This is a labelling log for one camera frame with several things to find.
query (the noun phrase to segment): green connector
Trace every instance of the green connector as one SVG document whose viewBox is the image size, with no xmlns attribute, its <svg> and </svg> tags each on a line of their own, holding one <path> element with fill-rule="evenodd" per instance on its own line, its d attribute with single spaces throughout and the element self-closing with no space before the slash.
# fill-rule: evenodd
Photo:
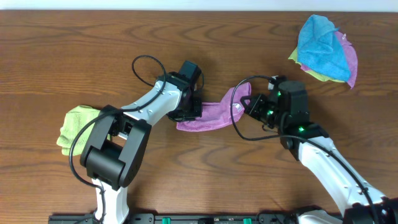
<svg viewBox="0 0 398 224">
<path fill-rule="evenodd" d="M 163 218 L 162 219 L 162 224 L 170 224 L 171 223 L 171 219 L 170 218 Z"/>
<path fill-rule="evenodd" d="M 244 218 L 243 224 L 251 224 L 251 218 Z"/>
</svg>

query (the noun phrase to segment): pile of cloths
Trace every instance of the pile of cloths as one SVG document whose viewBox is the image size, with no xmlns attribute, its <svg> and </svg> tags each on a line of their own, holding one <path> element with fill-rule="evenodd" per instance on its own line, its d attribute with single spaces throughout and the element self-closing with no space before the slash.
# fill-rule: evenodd
<svg viewBox="0 0 398 224">
<path fill-rule="evenodd" d="M 298 35 L 289 59 L 320 81 L 346 82 L 354 88 L 358 58 L 346 35 L 324 16 L 312 15 Z"/>
</svg>

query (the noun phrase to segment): pink towel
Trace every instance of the pink towel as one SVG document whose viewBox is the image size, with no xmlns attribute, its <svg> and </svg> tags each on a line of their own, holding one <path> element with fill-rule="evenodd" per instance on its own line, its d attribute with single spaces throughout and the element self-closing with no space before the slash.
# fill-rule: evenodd
<svg viewBox="0 0 398 224">
<path fill-rule="evenodd" d="M 194 121 L 184 121 L 177 123 L 177 129 L 181 131 L 211 131 L 220 129 L 232 124 L 229 105 L 231 103 L 232 92 L 234 88 L 230 88 L 219 103 L 202 103 L 203 112 L 201 118 Z M 240 103 L 242 96 L 251 94 L 250 83 L 242 84 L 235 92 L 233 100 L 233 116 L 237 122 L 244 113 L 244 108 Z"/>
<path fill-rule="evenodd" d="M 341 46 L 343 47 L 344 55 L 346 57 L 347 64 L 348 64 L 348 68 L 349 68 L 349 71 L 351 72 L 351 76 L 349 77 L 347 84 L 349 84 L 352 89 L 352 88 L 354 88 L 355 81 L 356 81 L 356 75 L 358 72 L 358 58 L 356 56 L 355 49 L 353 48 L 353 46 L 351 46 L 351 43 L 348 42 L 348 40 L 344 36 L 344 34 L 336 31 L 335 35 L 336 35 L 338 41 L 340 42 Z M 311 70 L 310 67 L 308 67 L 304 64 L 301 65 L 301 69 L 305 72 Z"/>
</svg>

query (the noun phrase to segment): white robotic arm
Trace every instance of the white robotic arm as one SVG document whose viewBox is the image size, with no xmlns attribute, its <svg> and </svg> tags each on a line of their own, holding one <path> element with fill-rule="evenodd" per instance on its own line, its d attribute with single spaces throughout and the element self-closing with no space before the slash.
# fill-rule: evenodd
<svg viewBox="0 0 398 224">
<path fill-rule="evenodd" d="M 201 116 L 200 98 L 193 96 L 200 75 L 198 66 L 186 61 L 178 73 L 165 74 L 156 81 L 150 92 L 132 104 L 123 106 L 123 114 L 106 116 L 95 123 L 80 157 L 80 164 L 86 167 L 92 182 L 104 190 L 101 193 L 100 189 L 96 189 L 97 220 L 102 218 L 103 224 L 118 224 L 123 223 L 128 216 L 127 187 L 141 166 L 152 126 L 165 115 L 176 121 Z M 100 115 L 115 110 L 112 106 L 106 106 Z M 106 140 L 107 134 L 125 139 L 124 147 Z"/>
<path fill-rule="evenodd" d="M 137 107 L 137 105 L 143 105 L 159 92 L 162 85 L 163 81 L 157 81 L 150 92 L 134 103 L 123 106 L 122 109 L 131 109 Z M 180 103 L 181 95 L 182 91 L 179 90 L 177 86 L 171 83 L 166 83 L 163 92 L 150 105 L 146 106 L 142 110 L 125 112 L 125 114 L 135 120 L 143 119 L 153 126 L 160 118 L 177 108 Z M 119 133 L 119 136 L 127 139 L 127 135 L 124 133 Z M 102 185 L 105 189 L 104 197 L 106 202 L 106 211 L 103 223 L 123 223 L 129 214 L 129 207 L 127 205 L 127 187 L 120 187 L 118 190 L 114 190 L 112 189 L 112 186 L 106 182 L 100 181 L 99 179 L 92 179 L 92 181 L 94 184 Z M 100 190 L 96 189 L 96 193 L 98 207 L 95 212 L 95 217 L 99 220 L 101 218 L 103 205 Z"/>
<path fill-rule="evenodd" d="M 355 176 L 368 188 L 368 194 L 373 203 L 382 203 L 385 195 L 378 189 L 375 189 L 367 181 L 365 181 L 354 168 L 343 158 L 338 152 L 330 138 L 323 136 L 309 139 L 337 156 Z M 309 144 L 300 143 L 298 147 L 298 159 L 311 172 L 315 174 L 321 184 L 326 188 L 332 199 L 335 201 L 340 213 L 344 216 L 345 210 L 352 208 L 353 205 L 359 204 L 369 205 L 362 190 L 354 181 L 352 176 L 345 170 L 334 158 L 330 157 L 319 148 Z"/>
</svg>

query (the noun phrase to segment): folded towel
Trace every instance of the folded towel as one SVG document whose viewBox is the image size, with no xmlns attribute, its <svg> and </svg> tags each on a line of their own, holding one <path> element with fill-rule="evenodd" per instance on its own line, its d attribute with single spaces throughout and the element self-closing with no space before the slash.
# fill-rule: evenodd
<svg viewBox="0 0 398 224">
<path fill-rule="evenodd" d="M 77 133 L 86 125 L 89 121 L 96 118 L 100 113 L 99 110 L 94 109 L 90 106 L 80 105 L 67 112 L 63 126 L 61 128 L 61 135 L 57 140 L 57 145 L 62 147 L 62 154 L 68 156 L 70 152 L 70 146 L 75 139 Z M 90 136 L 91 125 L 79 138 L 76 146 L 73 150 L 73 155 L 80 155 L 86 145 L 88 136 Z"/>
<path fill-rule="evenodd" d="M 312 15 L 305 22 L 297 44 L 297 61 L 312 70 L 347 82 L 351 76 L 335 25 L 324 16 Z"/>
<path fill-rule="evenodd" d="M 229 105 L 231 104 L 233 89 L 230 88 L 219 103 L 202 103 L 203 112 L 201 118 L 196 118 L 194 121 L 179 122 L 177 123 L 177 129 L 181 131 L 200 132 L 220 129 L 232 124 Z M 243 105 L 240 103 L 242 96 L 249 96 L 250 94 L 250 83 L 242 84 L 236 89 L 232 110 L 235 122 L 244 113 Z"/>
</svg>

